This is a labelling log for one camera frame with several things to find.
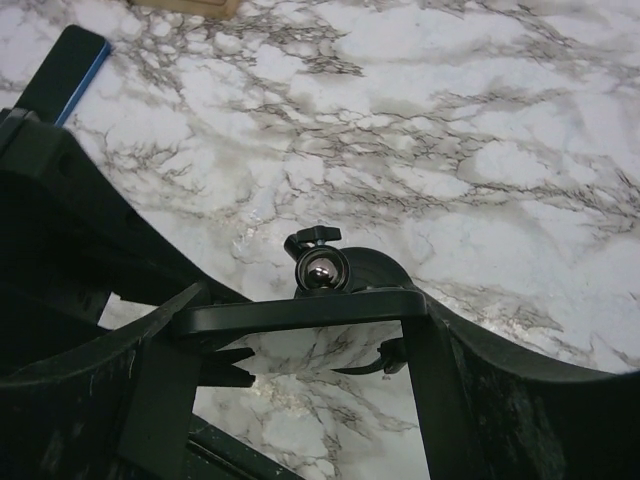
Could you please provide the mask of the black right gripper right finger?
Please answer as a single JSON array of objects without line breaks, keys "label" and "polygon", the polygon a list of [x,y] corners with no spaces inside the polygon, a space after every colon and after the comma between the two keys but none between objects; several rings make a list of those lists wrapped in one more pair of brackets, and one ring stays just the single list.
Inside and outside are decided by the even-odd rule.
[{"label": "black right gripper right finger", "polygon": [[434,479],[635,479],[639,375],[528,350],[436,303],[404,300],[404,339]]}]

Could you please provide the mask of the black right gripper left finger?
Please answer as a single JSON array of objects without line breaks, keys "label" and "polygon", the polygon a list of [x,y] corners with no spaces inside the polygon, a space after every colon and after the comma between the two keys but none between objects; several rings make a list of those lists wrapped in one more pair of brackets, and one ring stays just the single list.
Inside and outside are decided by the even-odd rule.
[{"label": "black right gripper left finger", "polygon": [[196,283],[146,316],[1,382],[4,479],[177,479],[201,361],[172,341]]}]

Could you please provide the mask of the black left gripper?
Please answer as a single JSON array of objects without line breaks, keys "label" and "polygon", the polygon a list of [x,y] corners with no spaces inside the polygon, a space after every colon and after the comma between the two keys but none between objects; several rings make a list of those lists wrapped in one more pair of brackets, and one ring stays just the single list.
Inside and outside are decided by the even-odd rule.
[{"label": "black left gripper", "polygon": [[112,295],[158,306],[214,280],[118,193],[76,138],[25,110],[1,114],[1,372],[89,342]]}]

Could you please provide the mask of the black phone stand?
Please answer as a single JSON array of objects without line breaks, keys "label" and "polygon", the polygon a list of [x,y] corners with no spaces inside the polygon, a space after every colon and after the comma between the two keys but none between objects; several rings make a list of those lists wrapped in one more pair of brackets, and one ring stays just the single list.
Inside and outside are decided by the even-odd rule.
[{"label": "black phone stand", "polygon": [[254,375],[237,367],[249,347],[227,350],[246,335],[406,321],[426,315],[425,297],[392,258],[372,249],[333,247],[336,227],[316,226],[287,237],[297,289],[290,300],[191,306],[175,314],[174,339],[202,357],[202,387],[248,388]]}]

